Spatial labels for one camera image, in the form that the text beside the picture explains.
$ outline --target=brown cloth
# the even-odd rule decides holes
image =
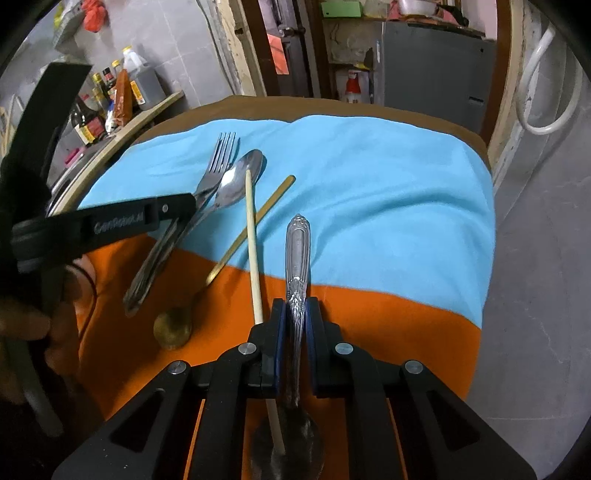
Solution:
[[[370,116],[453,135],[472,147],[480,155],[488,170],[491,169],[484,141],[476,133],[470,132],[459,125],[440,118],[423,115],[422,113],[407,112],[378,105],[366,105],[364,103],[351,104],[316,98],[235,95],[221,102],[189,110],[162,122],[144,133],[135,143],[146,142],[160,135],[186,132],[198,125],[223,118],[293,122],[309,115]]]

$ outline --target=gold spoon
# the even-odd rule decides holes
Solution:
[[[271,210],[271,208],[279,201],[295,180],[296,178],[293,175],[289,175],[283,183],[277,187],[277,190],[273,195],[269,197],[261,209],[256,213],[256,224],[258,224],[269,210]],[[173,307],[156,317],[156,320],[154,321],[154,337],[162,348],[165,350],[176,350],[189,341],[193,330],[193,322],[191,318],[193,303],[197,300],[199,293],[209,286],[209,284],[217,277],[217,274],[220,273],[222,268],[228,263],[236,250],[238,250],[238,248],[244,243],[247,234],[245,228],[240,235],[238,235],[222,259],[215,267],[213,267],[205,279],[205,282],[197,289],[197,292],[188,306]]]

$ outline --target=plastic jug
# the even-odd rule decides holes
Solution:
[[[153,67],[132,47],[123,49],[123,68],[127,70],[131,91],[139,108],[149,110],[166,98]]]

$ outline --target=metal pot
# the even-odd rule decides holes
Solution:
[[[428,0],[398,0],[398,11],[401,15],[435,15],[437,4]]]

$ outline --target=finger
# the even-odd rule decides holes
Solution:
[[[8,366],[4,342],[0,339],[0,397],[16,405],[25,403],[25,395],[16,374]]]
[[[46,315],[12,297],[0,299],[0,336],[39,340],[49,332]]]
[[[60,302],[57,305],[51,318],[49,338],[52,344],[68,342],[78,338],[78,324],[74,305],[66,302]]]
[[[70,303],[61,302],[51,319],[51,343],[45,352],[47,365],[58,375],[74,375],[78,370],[78,325],[76,311]]]
[[[78,371],[78,342],[52,345],[45,350],[47,365],[58,375],[75,375]]]
[[[82,286],[80,285],[79,276],[82,277],[82,274],[74,269],[71,270],[71,267],[66,269],[64,275],[64,301],[74,302],[82,298]]]

